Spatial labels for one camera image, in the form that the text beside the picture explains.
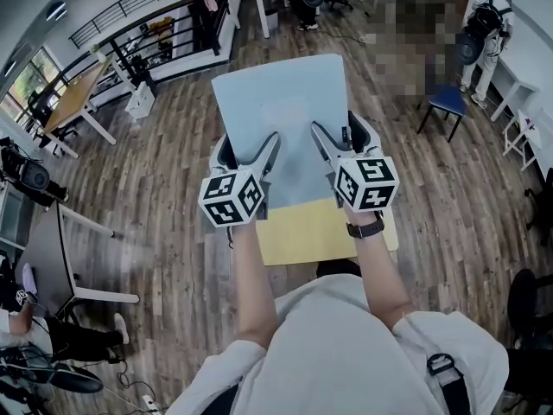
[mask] black bag strap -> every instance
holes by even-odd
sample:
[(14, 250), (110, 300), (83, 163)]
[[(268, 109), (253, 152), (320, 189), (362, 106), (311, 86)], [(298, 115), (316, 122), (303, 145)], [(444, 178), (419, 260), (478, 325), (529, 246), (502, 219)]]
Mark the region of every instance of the black bag strap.
[(470, 415), (470, 401), (463, 374), (455, 367), (455, 361), (448, 354), (434, 354), (426, 361), (429, 374), (435, 377), (442, 389), (443, 399), (449, 415)]
[(512, 12), (512, 8), (505, 8), (504, 10), (499, 10), (498, 14), (500, 16), (503, 16), (504, 14), (509, 14), (509, 12)]

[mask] stool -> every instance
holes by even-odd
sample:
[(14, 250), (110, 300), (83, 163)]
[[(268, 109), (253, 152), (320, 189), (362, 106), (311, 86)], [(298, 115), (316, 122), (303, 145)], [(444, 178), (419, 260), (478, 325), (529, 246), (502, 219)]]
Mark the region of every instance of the stool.
[[(423, 130), (424, 125), (426, 124), (426, 120), (428, 120), (430, 113), (432, 112), (432, 109), (436, 108), (441, 111), (446, 112), (445, 119), (447, 120), (450, 113), (453, 113), (457, 116), (457, 122), (455, 123), (455, 126), (453, 127), (453, 130), (451, 131), (451, 134), (448, 138), (448, 143), (453, 138), (453, 135), (455, 134), (455, 131), (457, 131), (457, 127), (459, 126), (459, 123), (461, 122), (461, 119), (465, 115), (465, 102), (463, 101), (463, 98), (461, 96), (461, 92), (459, 91), (459, 88), (456, 86), (450, 86), (450, 85), (442, 85), (438, 86), (436, 88), (436, 94), (433, 95), (431, 98), (428, 99), (429, 102), (429, 109), (426, 112), (426, 115), (424, 116), (423, 122), (421, 123), (420, 127), (418, 128), (417, 134), (420, 134)], [(421, 104), (423, 102), (421, 101), (416, 109), (419, 110), (421, 107)]]

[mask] backpack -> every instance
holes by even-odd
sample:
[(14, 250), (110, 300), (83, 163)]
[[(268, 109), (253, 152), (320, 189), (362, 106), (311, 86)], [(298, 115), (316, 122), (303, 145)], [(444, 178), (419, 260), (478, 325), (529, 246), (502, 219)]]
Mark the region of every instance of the backpack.
[(497, 10), (493, 0), (481, 4), (467, 20), (467, 28), (473, 35), (486, 39), (494, 30), (503, 30), (503, 15), (512, 12), (511, 8)]

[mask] paper sheet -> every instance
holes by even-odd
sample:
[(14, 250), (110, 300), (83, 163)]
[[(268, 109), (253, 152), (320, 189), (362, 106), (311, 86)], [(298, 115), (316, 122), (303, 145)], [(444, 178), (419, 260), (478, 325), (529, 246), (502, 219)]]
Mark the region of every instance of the paper sheet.
[(342, 58), (322, 54), (250, 67), (213, 79), (226, 132), (239, 162), (250, 161), (278, 131), (281, 148), (267, 181), (269, 208), (333, 196), (330, 171), (311, 137), (311, 122), (341, 142), (347, 126)]

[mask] black wristwatch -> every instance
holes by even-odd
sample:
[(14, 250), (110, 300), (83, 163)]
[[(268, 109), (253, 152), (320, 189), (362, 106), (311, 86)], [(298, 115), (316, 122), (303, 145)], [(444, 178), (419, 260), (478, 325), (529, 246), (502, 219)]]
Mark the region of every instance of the black wristwatch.
[(384, 221), (382, 220), (382, 212), (374, 211), (377, 220), (370, 225), (355, 226), (347, 223), (347, 233), (349, 233), (355, 239), (363, 239), (366, 237), (372, 237), (379, 232), (384, 231)]

